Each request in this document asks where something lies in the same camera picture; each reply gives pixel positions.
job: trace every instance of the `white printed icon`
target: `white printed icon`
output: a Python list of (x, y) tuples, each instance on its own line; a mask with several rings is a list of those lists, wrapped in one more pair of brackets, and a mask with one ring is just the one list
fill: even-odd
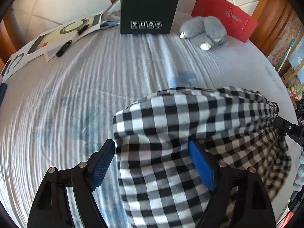
[(138, 29), (138, 21), (131, 21), (131, 29)]
[(147, 21), (140, 21), (139, 29), (146, 29), (146, 28), (147, 28)]
[(162, 21), (157, 21), (155, 22), (155, 29), (161, 29), (162, 28), (162, 25), (163, 25), (163, 22)]
[(154, 21), (148, 21), (147, 29), (154, 29)]

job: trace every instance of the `bed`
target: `bed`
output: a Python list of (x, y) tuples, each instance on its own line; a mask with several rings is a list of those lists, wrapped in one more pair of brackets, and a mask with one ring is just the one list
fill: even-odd
[[(170, 35), (120, 35), (119, 28), (93, 32), (48, 63), (40, 56), (7, 81), (0, 108), (0, 202), (17, 226), (26, 227), (43, 176), (51, 166), (72, 168), (112, 138), (117, 111), (170, 87), (257, 90), (297, 123), (284, 84), (262, 52), (228, 37), (229, 47), (201, 51), (179, 38), (190, 16), (176, 13)], [(293, 191), (300, 147), (287, 138), (291, 172), (272, 202), (278, 218)], [(69, 192), (76, 227), (81, 227)], [(118, 193), (114, 159), (95, 200), (109, 227), (129, 227)]]

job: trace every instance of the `checkered bag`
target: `checkered bag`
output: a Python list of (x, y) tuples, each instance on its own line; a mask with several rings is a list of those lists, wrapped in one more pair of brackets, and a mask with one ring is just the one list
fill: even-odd
[[(237, 87), (168, 89), (118, 112), (120, 194), (132, 227), (197, 225), (210, 193), (189, 156), (191, 140), (231, 167), (255, 167), (273, 199), (291, 166), (272, 124), (278, 112), (258, 92)], [(233, 196), (227, 220), (232, 211)]]

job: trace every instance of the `blue gripper pad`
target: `blue gripper pad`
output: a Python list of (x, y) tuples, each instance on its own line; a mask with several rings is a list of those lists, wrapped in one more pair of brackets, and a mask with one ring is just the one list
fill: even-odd
[(93, 153), (88, 160), (88, 172), (91, 175), (90, 191), (99, 187), (115, 155), (115, 143), (107, 139), (99, 152)]
[(215, 177), (212, 166), (207, 163), (208, 159), (206, 157), (208, 157), (208, 153), (205, 152), (203, 156), (194, 141), (189, 142), (188, 152), (203, 184), (213, 191), (215, 189)]

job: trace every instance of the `metal bolt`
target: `metal bolt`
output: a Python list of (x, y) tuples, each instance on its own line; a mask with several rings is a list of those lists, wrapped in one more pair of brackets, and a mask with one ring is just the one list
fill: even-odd
[(78, 164), (79, 168), (85, 168), (87, 166), (87, 163), (86, 162), (80, 162)]
[(51, 168), (49, 169), (49, 173), (54, 173), (54, 172), (55, 172), (55, 170), (56, 170), (56, 168), (55, 168), (55, 167), (51, 167)]
[(220, 167), (226, 167), (226, 166), (227, 166), (227, 163), (226, 163), (225, 161), (221, 160), (221, 161), (219, 162), (219, 166), (220, 166)]
[(254, 168), (254, 167), (249, 167), (249, 171), (251, 172), (251, 173), (256, 173), (256, 169)]

